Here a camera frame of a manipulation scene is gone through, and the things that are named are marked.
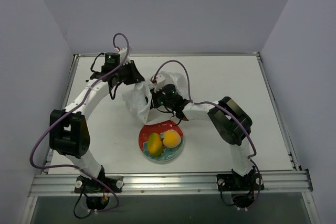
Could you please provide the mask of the white plastic bag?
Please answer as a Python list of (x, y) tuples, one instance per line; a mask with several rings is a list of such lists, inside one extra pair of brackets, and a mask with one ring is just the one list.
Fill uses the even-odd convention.
[[(165, 85), (174, 84), (182, 97), (186, 98), (187, 95), (190, 94), (188, 75), (185, 76), (178, 72), (166, 71), (160, 71), (158, 74), (162, 74), (166, 77)], [(151, 121), (151, 119), (149, 119), (149, 114), (152, 89), (154, 89), (154, 85), (151, 80), (147, 79), (135, 84), (132, 90), (127, 91), (122, 95), (126, 108), (142, 124), (147, 124)]]

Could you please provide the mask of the yellow fake fruit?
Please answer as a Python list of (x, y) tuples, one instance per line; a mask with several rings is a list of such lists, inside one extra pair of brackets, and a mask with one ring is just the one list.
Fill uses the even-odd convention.
[(182, 139), (175, 130), (167, 130), (163, 133), (163, 145), (167, 148), (176, 148), (180, 145)]

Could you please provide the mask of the yellow green fake mango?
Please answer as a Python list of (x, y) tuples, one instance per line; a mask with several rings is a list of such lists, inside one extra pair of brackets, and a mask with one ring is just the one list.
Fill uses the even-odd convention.
[(149, 136), (147, 147), (150, 155), (156, 157), (163, 151), (163, 143), (158, 133), (152, 133)]

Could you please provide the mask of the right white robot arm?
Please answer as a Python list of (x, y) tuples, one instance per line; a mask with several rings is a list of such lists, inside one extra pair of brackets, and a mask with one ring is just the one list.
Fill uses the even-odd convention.
[(211, 121), (220, 137), (229, 144), (233, 160), (233, 182), (244, 189), (252, 182), (254, 169), (252, 157), (257, 151), (251, 140), (253, 124), (247, 113), (230, 97), (216, 102), (198, 102), (183, 98), (173, 84), (166, 84), (159, 91), (150, 90), (145, 100), (151, 109), (165, 107), (181, 121)]

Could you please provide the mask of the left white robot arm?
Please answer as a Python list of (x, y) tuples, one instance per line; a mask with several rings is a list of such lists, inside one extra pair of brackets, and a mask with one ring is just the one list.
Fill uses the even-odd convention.
[(93, 72), (84, 90), (62, 110), (53, 110), (50, 115), (49, 146), (67, 157), (72, 166), (87, 177), (87, 186), (94, 192), (105, 188), (102, 165), (89, 150), (90, 135), (87, 119), (107, 95), (115, 96), (119, 85), (131, 85), (144, 81), (127, 48), (106, 52), (99, 72)]

